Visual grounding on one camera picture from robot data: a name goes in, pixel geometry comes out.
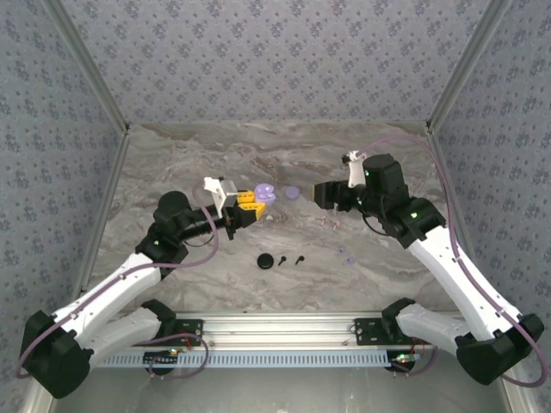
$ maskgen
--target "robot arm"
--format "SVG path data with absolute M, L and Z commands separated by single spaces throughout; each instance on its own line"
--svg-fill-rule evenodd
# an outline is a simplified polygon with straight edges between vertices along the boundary
M 366 157 L 356 151 L 343 156 L 348 181 L 314 187 L 314 200 L 324 209 L 356 209 L 376 217 L 383 231 L 410 251 L 454 300 L 465 322 L 444 317 L 401 299 L 382 312 L 389 335 L 417 337 L 454 354 L 466 372 L 488 385 L 526 357 L 531 347 L 474 287 L 453 255 L 444 217 L 424 198 L 409 195 L 401 167 L 390 155 Z M 522 315 L 487 281 L 468 257 L 461 258 L 476 282 L 537 341 L 541 319 Z
M 205 178 L 204 188 L 213 193 L 214 203 L 207 206 L 207 211 L 214 225 L 226 228 L 230 239 L 237 229 L 256 222 L 265 208 L 265 204 L 254 203 L 252 192 L 238 192 L 233 182 L 223 178 Z M 108 324 L 132 299 L 173 270 L 155 268 L 152 264 L 182 262 L 188 255 L 185 241 L 212 231 L 203 211 L 193 210 L 181 192 L 163 195 L 153 218 L 155 222 L 147 235 L 110 276 L 52 316 L 38 311 L 25 324 L 21 354 L 32 343 L 36 347 L 23 367 L 55 398 L 74 391 L 89 371 L 110 355 L 138 342 L 176 333 L 175 314 L 156 300 Z M 144 268 L 124 275 L 138 266 Z M 90 298 L 94 299 L 78 311 Z M 67 317 L 70 319 L 66 323 L 36 344 L 40 335 Z

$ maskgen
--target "purple toy piece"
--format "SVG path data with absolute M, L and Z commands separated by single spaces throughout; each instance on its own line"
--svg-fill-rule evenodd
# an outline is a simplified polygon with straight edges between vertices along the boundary
M 290 186 L 285 188 L 285 196 L 290 200 L 298 200 L 300 196 L 300 189 L 295 186 Z
M 267 207 L 272 205 L 276 200 L 274 194 L 274 186 L 269 183 L 260 183 L 255 188 L 255 202 L 263 202 Z

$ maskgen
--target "wall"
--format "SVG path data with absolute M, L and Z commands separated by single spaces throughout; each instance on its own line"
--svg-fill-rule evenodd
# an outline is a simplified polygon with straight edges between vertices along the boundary
M 551 4 L 514 0 L 438 132 L 482 271 L 548 328 L 550 78 Z M 541 343 L 549 356 L 548 333 Z M 551 411 L 550 385 L 539 398 Z
M 38 0 L 0 7 L 0 411 L 24 320 L 68 300 L 119 138 Z
M 63 0 L 127 120 L 425 120 L 487 0 Z

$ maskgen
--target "gray marble tabletop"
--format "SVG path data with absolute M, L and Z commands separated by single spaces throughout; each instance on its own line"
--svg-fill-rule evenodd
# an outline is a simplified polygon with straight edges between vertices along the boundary
M 432 274 L 396 241 L 371 232 L 359 213 L 322 211 L 313 203 L 315 183 L 347 179 L 340 160 L 343 153 L 405 133 L 426 143 L 418 123 L 132 126 L 90 284 L 103 279 L 133 251 L 163 193 L 180 190 L 192 199 L 191 188 L 204 176 L 224 176 L 239 189 L 270 183 L 277 200 L 259 222 L 239 230 L 233 241 L 221 232 L 220 250 L 210 262 L 174 271 L 130 306 L 157 298 L 176 311 L 377 311 L 409 297 L 433 310 L 454 310 L 454 303 Z M 427 197 L 444 213 L 435 168 L 420 148 L 392 142 L 372 153 L 382 152 L 401 162 L 413 195 Z M 287 185 L 300 188 L 298 200 L 286 199 Z M 203 193 L 202 200 L 212 203 L 208 193 Z M 337 222 L 340 226 L 333 229 Z M 376 220 L 373 224 L 380 228 Z M 206 240 L 199 237 L 193 242 Z M 344 252 L 337 254 L 341 247 Z M 186 260 L 197 260 L 210 248 L 190 248 Z M 287 261 L 261 270 L 257 257 L 263 252 L 276 261 L 286 256 Z M 306 259 L 294 265 L 298 256 Z M 350 258 L 354 263 L 345 263 Z

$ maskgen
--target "black cap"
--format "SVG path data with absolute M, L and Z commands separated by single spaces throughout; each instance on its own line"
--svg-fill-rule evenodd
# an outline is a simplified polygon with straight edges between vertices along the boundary
M 258 264 L 258 267 L 260 267 L 261 269 L 272 268 L 272 266 L 274 265 L 274 257 L 271 256 L 270 254 L 263 253 L 260 256 L 258 256 L 257 264 Z

